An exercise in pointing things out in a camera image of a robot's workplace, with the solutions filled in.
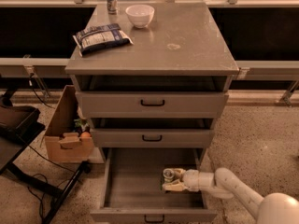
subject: drawer front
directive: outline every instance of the drawer front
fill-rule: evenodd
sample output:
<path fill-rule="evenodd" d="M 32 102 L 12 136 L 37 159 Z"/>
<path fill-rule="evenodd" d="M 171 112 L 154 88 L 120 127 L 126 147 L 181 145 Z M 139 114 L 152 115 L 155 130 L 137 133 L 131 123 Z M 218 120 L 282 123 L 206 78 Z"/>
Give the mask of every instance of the drawer front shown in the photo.
<path fill-rule="evenodd" d="M 227 98 L 222 92 L 77 92 L 86 118 L 218 118 Z"/>
<path fill-rule="evenodd" d="M 210 146 L 212 130 L 130 130 L 94 129 L 91 131 L 98 147 L 200 147 Z"/>
<path fill-rule="evenodd" d="M 200 149 L 111 148 L 107 157 L 100 208 L 92 210 L 96 222 L 211 222 L 200 192 L 164 193 L 165 167 L 196 169 Z"/>

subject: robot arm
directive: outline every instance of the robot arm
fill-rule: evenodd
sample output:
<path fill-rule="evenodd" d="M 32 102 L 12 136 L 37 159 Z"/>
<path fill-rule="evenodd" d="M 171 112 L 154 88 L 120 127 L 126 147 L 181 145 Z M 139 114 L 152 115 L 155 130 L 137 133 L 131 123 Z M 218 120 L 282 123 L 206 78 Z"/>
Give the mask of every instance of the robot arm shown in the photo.
<path fill-rule="evenodd" d="M 257 220 L 257 224 L 299 224 L 297 200 L 281 193 L 263 198 L 226 168 L 216 170 L 215 174 L 197 170 L 164 169 L 163 176 L 165 191 L 206 191 L 221 199 L 235 196 Z"/>

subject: bowl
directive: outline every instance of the bowl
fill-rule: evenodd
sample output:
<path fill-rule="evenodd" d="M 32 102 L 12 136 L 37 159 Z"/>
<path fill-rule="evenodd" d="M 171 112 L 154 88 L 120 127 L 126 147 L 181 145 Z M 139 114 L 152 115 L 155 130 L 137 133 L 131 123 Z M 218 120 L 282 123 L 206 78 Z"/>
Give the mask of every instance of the bowl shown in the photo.
<path fill-rule="evenodd" d="M 125 9 L 131 24 L 136 28 L 144 28 L 150 24 L 155 9 L 149 5 L 132 5 Z"/>

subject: closed drawer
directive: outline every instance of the closed drawer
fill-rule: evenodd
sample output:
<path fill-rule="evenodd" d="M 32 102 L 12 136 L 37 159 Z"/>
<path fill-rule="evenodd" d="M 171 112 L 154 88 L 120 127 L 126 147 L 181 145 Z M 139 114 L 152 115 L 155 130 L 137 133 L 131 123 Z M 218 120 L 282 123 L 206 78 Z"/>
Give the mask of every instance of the closed drawer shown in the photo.
<path fill-rule="evenodd" d="M 227 98 L 222 92 L 77 92 L 86 118 L 218 118 Z"/>
<path fill-rule="evenodd" d="M 200 147 L 210 146 L 212 130 L 92 130 L 98 147 Z"/>
<path fill-rule="evenodd" d="M 187 148 L 111 148 L 95 222 L 211 222 L 200 192 L 164 193 L 164 168 L 196 169 L 198 152 Z"/>

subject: black table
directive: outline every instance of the black table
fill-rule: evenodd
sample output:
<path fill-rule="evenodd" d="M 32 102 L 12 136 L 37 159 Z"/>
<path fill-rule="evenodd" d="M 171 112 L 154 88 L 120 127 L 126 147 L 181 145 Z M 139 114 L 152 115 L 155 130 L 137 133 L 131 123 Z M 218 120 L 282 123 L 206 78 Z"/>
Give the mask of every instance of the black table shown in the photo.
<path fill-rule="evenodd" d="M 83 161 L 79 165 L 78 169 L 74 172 L 73 176 L 70 178 L 70 181 L 67 183 L 64 189 L 59 189 L 49 183 L 43 182 L 37 178 L 34 178 L 33 176 L 27 175 L 20 168 L 18 168 L 13 162 L 44 130 L 44 128 L 45 126 L 41 123 L 35 124 L 33 129 L 30 129 L 29 134 L 25 135 L 22 138 L 25 142 L 24 144 L 16 144 L 3 137 L 0 137 L 0 175 L 4 171 L 10 171 L 18 178 L 19 181 L 26 183 L 32 188 L 39 189 L 53 197 L 51 208 L 42 222 L 44 224 L 47 224 L 52 221 L 60 206 L 63 204 L 65 198 L 67 197 L 71 189 L 75 186 L 82 172 L 84 171 L 88 173 L 90 171 L 90 168 L 88 166 L 88 163 L 86 161 Z"/>

